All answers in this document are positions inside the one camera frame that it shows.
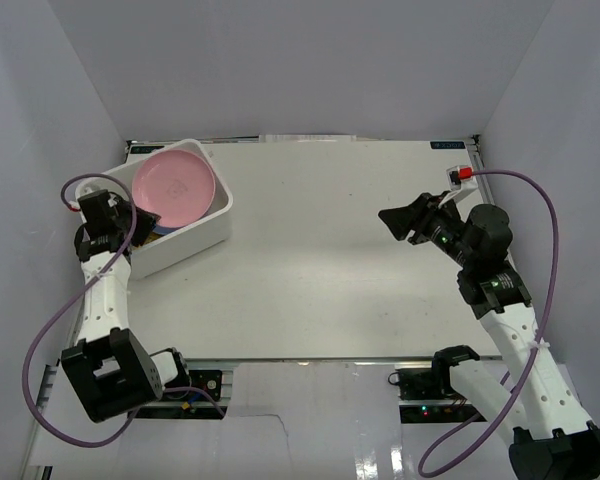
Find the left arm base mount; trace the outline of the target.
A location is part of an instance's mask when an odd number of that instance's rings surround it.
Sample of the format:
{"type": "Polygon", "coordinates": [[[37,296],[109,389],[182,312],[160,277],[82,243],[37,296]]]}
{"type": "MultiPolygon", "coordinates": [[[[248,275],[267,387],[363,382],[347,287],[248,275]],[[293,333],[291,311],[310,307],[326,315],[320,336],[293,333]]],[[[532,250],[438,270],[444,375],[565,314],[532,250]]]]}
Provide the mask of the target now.
{"type": "Polygon", "coordinates": [[[231,375],[218,369],[189,371],[187,391],[167,393],[136,415],[145,420],[222,420],[228,409],[231,375]]]}

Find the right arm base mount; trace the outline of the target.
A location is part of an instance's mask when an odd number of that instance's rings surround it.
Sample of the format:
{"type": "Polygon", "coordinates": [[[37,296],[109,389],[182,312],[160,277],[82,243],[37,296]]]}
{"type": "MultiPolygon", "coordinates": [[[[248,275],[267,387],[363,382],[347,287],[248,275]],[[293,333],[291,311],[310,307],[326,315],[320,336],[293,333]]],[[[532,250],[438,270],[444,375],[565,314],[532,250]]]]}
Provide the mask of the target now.
{"type": "Polygon", "coordinates": [[[402,425],[460,424],[474,415],[478,422],[484,422],[464,397],[455,392],[444,393],[430,369],[397,369],[388,375],[387,381],[398,389],[402,425]]]}

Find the pink plastic plate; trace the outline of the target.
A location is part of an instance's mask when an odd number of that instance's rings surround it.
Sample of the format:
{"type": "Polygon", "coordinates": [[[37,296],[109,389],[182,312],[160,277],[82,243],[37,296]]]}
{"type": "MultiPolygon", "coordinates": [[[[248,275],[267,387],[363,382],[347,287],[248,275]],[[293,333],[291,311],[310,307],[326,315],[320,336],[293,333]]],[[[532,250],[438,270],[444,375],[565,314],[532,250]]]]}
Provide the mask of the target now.
{"type": "Polygon", "coordinates": [[[135,204],[160,216],[157,225],[185,227],[200,220],[215,198],[216,180],[200,155],[175,149],[146,159],[132,180],[135,204]]]}

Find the blue plastic plate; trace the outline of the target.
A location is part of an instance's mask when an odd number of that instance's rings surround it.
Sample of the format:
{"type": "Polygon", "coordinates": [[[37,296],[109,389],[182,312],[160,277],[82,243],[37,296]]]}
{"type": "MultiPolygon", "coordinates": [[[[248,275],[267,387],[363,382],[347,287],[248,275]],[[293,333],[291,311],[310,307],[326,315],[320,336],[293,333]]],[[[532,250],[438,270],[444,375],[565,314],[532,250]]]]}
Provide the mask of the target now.
{"type": "Polygon", "coordinates": [[[169,235],[170,233],[176,232],[177,230],[179,230],[179,227],[163,227],[160,225],[156,225],[153,229],[153,232],[156,235],[160,235],[160,236],[165,236],[165,235],[169,235]]]}

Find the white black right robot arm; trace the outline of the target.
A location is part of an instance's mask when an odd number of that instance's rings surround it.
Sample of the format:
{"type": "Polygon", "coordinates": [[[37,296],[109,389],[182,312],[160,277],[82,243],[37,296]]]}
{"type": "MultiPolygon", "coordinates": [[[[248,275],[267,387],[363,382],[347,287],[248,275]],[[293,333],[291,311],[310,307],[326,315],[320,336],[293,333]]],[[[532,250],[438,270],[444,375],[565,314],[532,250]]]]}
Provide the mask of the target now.
{"type": "Polygon", "coordinates": [[[531,296],[508,260],[513,239],[507,213],[489,204],[462,218],[443,195],[420,195],[378,214],[398,241],[432,243],[459,267],[459,291],[497,347],[512,389],[485,368],[469,346],[435,353],[429,376],[441,397],[466,398],[495,426],[519,479],[596,479],[600,427],[575,398],[549,345],[531,296]]]}

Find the round yellow woven plate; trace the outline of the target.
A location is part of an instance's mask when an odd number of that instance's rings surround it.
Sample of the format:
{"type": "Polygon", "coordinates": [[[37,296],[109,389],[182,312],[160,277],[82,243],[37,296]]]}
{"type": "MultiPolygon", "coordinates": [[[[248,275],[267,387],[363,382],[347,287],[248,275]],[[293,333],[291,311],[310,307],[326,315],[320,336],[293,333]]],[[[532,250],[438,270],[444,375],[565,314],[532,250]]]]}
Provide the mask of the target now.
{"type": "Polygon", "coordinates": [[[160,238],[161,238],[161,235],[159,235],[159,234],[157,234],[155,232],[151,232],[147,236],[147,238],[139,244],[139,247],[145,246],[145,245],[147,245],[147,244],[149,244],[149,243],[151,243],[153,241],[159,240],[160,238]]]}

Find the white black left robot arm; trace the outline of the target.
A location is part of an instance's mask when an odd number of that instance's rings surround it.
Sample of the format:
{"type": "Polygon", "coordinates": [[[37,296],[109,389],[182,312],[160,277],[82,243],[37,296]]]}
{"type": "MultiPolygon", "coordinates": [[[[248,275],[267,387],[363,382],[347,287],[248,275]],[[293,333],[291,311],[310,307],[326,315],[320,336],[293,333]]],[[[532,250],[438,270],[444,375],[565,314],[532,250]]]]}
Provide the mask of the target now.
{"type": "Polygon", "coordinates": [[[106,189],[78,199],[83,224],[74,246],[86,282],[76,342],[61,354],[61,365],[88,417],[96,422],[158,401],[179,399],[191,387],[191,374],[174,348],[148,353],[131,332],[128,282],[131,252],[123,245],[132,225],[129,201],[106,189]]]}

